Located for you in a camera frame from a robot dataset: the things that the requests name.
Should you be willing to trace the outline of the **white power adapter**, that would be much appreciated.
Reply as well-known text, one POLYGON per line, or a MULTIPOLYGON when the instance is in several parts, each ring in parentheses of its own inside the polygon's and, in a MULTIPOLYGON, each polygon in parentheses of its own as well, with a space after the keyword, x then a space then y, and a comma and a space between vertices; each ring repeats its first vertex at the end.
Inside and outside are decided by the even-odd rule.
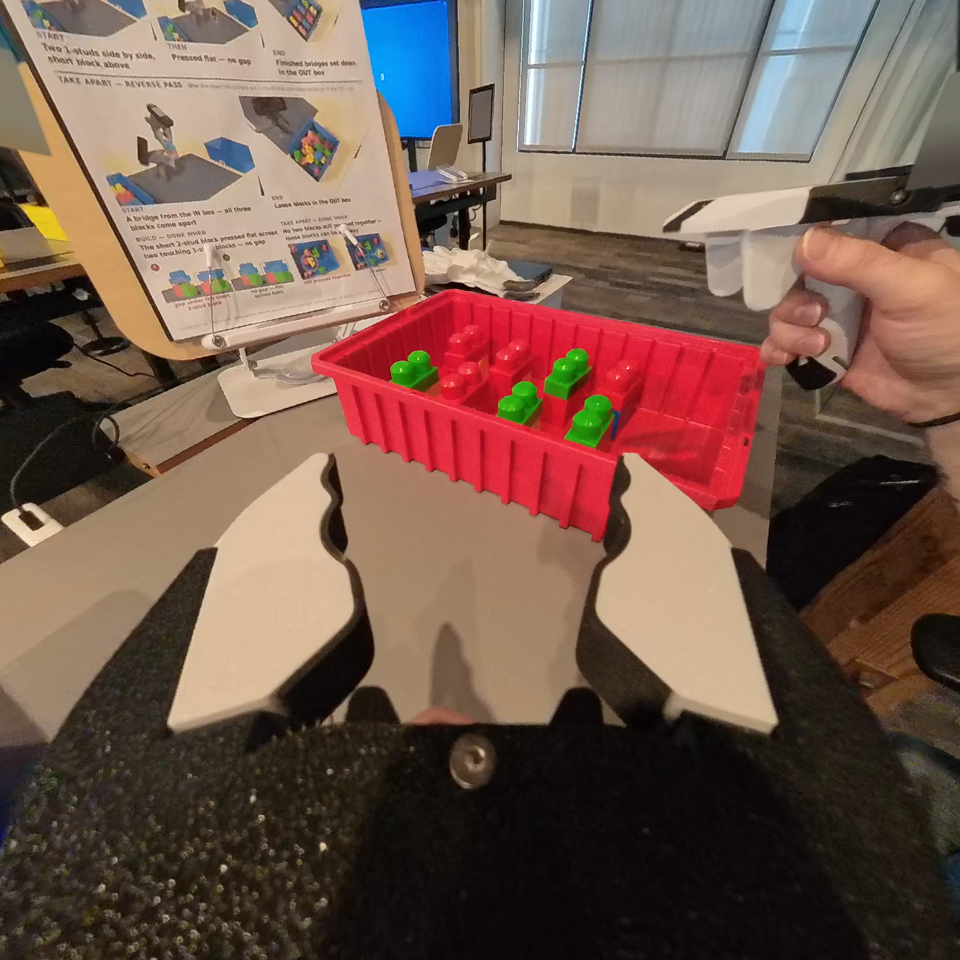
POLYGON ((24 546, 39 546, 65 526, 36 503, 27 502, 2 513, 3 526, 24 546))

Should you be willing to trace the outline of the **white cloth pile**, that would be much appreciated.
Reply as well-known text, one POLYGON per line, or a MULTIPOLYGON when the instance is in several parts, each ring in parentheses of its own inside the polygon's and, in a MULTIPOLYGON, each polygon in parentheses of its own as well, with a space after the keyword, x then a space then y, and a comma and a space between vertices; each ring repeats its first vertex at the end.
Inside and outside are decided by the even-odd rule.
POLYGON ((508 283, 525 281, 509 265, 481 249, 432 246, 422 251, 425 281, 429 286, 460 284, 495 296, 503 295, 508 283))

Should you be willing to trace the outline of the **green two-stud mega block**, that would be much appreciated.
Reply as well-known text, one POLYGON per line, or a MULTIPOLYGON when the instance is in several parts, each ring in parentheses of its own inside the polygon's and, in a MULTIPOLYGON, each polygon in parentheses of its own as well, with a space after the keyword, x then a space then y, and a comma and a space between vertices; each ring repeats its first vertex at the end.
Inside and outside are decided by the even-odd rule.
POLYGON ((537 385, 529 380, 514 383, 510 392, 499 398, 496 407, 498 420, 518 426, 538 429, 544 400, 537 385))
POLYGON ((422 349, 411 351, 390 365, 390 383, 404 389, 427 393, 439 383, 439 368, 422 349))
POLYGON ((564 439, 570 443, 597 450, 613 435, 618 411, 609 397, 595 393, 587 397, 582 408, 570 421, 564 439))
POLYGON ((589 381, 592 371, 588 352, 581 347, 571 348, 554 361, 543 381, 543 395, 567 402, 589 381))

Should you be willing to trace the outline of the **black office chair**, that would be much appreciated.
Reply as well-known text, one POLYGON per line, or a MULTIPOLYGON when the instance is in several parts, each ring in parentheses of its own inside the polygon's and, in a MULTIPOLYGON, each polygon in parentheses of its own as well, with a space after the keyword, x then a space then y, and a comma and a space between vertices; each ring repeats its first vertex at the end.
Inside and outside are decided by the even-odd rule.
POLYGON ((911 629, 910 643, 920 672, 959 693, 959 615, 934 613, 918 618, 911 629))

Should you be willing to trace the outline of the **person's right hand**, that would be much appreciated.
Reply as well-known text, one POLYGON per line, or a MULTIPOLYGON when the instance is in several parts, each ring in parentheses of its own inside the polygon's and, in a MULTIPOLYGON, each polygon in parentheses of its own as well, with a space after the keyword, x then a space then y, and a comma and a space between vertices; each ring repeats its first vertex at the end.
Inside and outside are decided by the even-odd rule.
POLYGON ((848 390, 904 423, 959 412, 957 250, 915 222, 880 242, 817 225, 794 260, 805 279, 864 298, 848 390))

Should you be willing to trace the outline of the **red two-stud mega block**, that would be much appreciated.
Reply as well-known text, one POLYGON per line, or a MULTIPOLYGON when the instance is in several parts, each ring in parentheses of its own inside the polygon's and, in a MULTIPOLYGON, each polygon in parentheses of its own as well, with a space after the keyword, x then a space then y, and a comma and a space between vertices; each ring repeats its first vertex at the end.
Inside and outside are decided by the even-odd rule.
POLYGON ((529 376, 531 364, 530 342, 525 339, 511 340, 490 361, 489 382, 500 394, 509 394, 516 383, 529 376))
POLYGON ((642 398, 644 364, 634 359, 625 359, 606 370, 598 380, 595 393, 606 397, 612 411, 628 416, 642 398))
POLYGON ((476 402, 486 386, 486 368, 477 361, 461 362, 448 369, 438 380, 440 399, 469 405, 476 402))
POLYGON ((486 329, 470 323, 450 334, 443 354, 442 367, 457 371, 464 363, 476 363, 485 369, 490 362, 490 339, 486 329))

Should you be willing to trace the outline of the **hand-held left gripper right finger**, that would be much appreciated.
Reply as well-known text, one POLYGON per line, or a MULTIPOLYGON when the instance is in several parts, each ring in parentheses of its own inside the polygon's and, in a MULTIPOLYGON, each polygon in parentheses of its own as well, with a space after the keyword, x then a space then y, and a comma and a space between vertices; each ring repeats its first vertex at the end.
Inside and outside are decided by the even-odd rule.
POLYGON ((578 632, 582 677, 627 727, 688 714, 771 734, 778 714, 726 535, 638 454, 620 456, 608 506, 578 632))

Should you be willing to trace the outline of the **red plastic bin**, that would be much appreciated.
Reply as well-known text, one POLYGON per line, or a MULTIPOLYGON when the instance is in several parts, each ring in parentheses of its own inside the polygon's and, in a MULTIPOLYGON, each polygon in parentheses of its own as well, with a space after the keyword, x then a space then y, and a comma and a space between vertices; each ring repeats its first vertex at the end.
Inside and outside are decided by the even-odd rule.
POLYGON ((561 528, 603 538, 618 460, 637 454, 703 510, 740 497, 762 397, 764 366, 752 345, 571 313, 462 291, 435 294, 315 354, 332 378, 350 433, 479 493, 545 515, 561 528), (489 339, 486 386, 470 404, 390 382, 390 366, 413 351, 430 354, 441 378, 450 334, 475 324, 489 339), (528 340, 543 405, 537 429, 498 419, 489 368, 515 339, 528 340), (568 401, 544 396, 554 361, 587 351, 591 375, 568 401), (565 440, 571 419, 595 395, 606 370, 644 364, 640 401, 618 414, 611 436, 591 449, 565 440))

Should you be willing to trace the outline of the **screen on pole stand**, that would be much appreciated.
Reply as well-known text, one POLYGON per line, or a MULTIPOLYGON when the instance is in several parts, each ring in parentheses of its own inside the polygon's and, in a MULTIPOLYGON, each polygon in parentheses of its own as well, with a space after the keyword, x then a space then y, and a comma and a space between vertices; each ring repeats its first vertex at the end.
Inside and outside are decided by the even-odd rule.
POLYGON ((466 142, 480 148, 482 174, 488 172, 487 149, 494 138, 496 101, 497 88, 494 83, 486 83, 469 90, 466 142))

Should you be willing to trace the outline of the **blue lit monitor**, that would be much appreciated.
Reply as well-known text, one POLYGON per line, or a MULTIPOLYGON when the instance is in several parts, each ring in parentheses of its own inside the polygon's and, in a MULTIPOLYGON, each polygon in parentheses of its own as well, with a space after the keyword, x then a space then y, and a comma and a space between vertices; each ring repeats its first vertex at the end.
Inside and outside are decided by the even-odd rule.
POLYGON ((456 1, 362 1, 374 82, 401 139, 430 140, 460 121, 456 1))

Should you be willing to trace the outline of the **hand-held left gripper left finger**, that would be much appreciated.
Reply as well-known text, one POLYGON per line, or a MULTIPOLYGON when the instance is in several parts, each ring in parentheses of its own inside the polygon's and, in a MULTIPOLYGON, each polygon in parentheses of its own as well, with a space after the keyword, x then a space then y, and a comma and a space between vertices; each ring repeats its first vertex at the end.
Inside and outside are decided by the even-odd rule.
POLYGON ((173 733, 259 714, 323 721, 365 677, 374 640, 342 503, 335 457, 319 453, 225 529, 170 707, 173 733))

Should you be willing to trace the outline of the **dark flat pouch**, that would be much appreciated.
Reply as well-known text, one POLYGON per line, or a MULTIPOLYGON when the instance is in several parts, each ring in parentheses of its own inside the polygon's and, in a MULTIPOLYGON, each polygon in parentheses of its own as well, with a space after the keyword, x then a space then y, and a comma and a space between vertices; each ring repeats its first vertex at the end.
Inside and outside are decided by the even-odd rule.
POLYGON ((506 266, 509 275, 503 280, 502 297, 513 301, 534 301, 554 275, 552 266, 537 261, 508 260, 506 266))

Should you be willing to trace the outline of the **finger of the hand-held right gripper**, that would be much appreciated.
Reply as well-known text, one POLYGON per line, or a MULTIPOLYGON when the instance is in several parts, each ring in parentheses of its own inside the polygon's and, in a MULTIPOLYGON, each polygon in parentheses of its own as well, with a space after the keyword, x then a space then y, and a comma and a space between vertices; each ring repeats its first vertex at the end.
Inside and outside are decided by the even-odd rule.
POLYGON ((793 257, 804 231, 810 189, 795 187, 702 199, 678 210, 663 224, 665 234, 701 239, 745 233, 743 303, 767 311, 793 286, 793 257))
POLYGON ((704 237, 706 283, 716 297, 733 297, 743 291, 745 232, 720 232, 704 237))

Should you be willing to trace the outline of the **background desk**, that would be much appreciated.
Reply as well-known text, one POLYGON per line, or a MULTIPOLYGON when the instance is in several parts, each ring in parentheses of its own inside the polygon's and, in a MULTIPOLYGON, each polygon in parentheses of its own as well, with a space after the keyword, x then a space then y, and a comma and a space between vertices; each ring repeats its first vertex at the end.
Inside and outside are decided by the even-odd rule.
POLYGON ((414 218, 421 242, 435 234, 450 216, 456 216, 458 244, 467 250, 472 237, 471 210, 482 210, 482 248, 487 246, 488 204, 498 199, 498 186, 511 180, 510 174, 466 174, 465 178, 449 179, 440 170, 407 174, 414 204, 414 218))

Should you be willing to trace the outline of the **printed instruction sheet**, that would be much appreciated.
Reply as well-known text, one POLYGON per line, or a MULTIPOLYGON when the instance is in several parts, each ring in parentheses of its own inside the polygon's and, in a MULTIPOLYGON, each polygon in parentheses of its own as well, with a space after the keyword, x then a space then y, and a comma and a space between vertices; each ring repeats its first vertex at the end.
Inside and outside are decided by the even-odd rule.
POLYGON ((415 294, 359 2, 3 2, 173 342, 415 294))

